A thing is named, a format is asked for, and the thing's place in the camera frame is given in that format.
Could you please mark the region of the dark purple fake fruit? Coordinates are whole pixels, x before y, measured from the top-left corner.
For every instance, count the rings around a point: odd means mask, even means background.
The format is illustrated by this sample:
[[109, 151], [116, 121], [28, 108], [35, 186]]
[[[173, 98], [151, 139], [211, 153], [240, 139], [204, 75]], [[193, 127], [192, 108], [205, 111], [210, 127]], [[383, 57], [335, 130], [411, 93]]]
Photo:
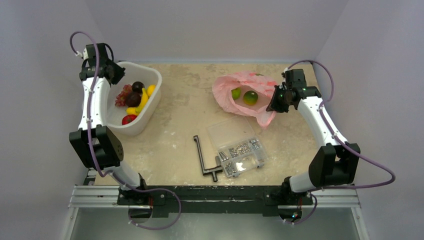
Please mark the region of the dark purple fake fruit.
[[142, 95], [138, 92], [131, 91], [125, 98], [125, 105], [130, 108], [138, 107], [141, 103]]

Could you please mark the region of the yellow fake banana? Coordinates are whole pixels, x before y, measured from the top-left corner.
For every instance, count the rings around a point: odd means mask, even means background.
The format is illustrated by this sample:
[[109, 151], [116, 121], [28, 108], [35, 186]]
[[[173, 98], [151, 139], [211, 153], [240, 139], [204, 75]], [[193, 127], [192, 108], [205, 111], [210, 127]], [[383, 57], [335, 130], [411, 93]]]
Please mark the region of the yellow fake banana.
[[146, 106], [148, 100], [149, 100], [149, 95], [148, 95], [146, 89], [145, 88], [142, 88], [142, 95], [141, 95], [140, 104], [139, 104], [139, 106], [137, 106], [135, 108], [135, 112], [137, 114], [140, 114], [141, 113], [141, 111], [143, 110], [143, 108]]

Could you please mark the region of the pink plastic bag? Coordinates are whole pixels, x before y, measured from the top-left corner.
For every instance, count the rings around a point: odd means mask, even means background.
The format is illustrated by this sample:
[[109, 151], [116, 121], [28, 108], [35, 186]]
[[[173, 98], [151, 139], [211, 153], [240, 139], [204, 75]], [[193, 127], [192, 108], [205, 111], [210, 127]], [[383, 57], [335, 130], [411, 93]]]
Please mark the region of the pink plastic bag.
[[276, 116], [274, 111], [267, 111], [276, 85], [269, 76], [240, 71], [218, 77], [212, 93], [225, 112], [254, 117], [260, 127], [266, 128]]

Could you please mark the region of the green wrinkled fake fruit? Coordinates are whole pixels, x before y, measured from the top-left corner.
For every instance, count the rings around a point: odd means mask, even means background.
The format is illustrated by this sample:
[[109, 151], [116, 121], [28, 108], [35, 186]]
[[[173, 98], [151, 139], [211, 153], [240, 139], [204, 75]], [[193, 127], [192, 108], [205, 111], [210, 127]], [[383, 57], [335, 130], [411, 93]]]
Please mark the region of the green wrinkled fake fruit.
[[241, 96], [241, 88], [237, 87], [231, 90], [231, 97], [232, 99], [235, 101], [237, 99], [239, 99]]

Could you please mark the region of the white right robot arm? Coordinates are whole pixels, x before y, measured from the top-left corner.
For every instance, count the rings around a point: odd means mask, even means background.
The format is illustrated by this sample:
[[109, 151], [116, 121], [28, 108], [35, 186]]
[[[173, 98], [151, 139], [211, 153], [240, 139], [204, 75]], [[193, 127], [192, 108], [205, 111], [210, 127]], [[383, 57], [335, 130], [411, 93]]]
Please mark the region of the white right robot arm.
[[339, 133], [324, 106], [324, 100], [315, 86], [308, 86], [302, 69], [285, 70], [284, 81], [275, 86], [266, 108], [268, 112], [287, 113], [291, 106], [306, 120], [318, 147], [317, 153], [302, 174], [287, 177], [280, 196], [288, 204], [300, 198], [301, 193], [321, 187], [351, 184], [354, 181], [360, 152], [356, 143], [349, 143]]

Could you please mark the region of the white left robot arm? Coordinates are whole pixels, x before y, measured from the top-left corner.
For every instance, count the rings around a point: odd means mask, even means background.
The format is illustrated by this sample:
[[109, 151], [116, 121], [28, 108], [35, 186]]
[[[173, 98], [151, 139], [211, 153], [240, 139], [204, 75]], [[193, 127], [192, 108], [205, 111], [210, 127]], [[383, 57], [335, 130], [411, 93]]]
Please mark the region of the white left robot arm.
[[108, 53], [110, 49], [106, 43], [88, 44], [84, 49], [79, 73], [83, 113], [78, 129], [69, 134], [69, 142], [85, 167], [95, 169], [101, 177], [112, 177], [123, 196], [142, 205], [149, 199], [146, 183], [124, 162], [123, 146], [107, 124], [111, 86], [125, 75], [125, 68]]

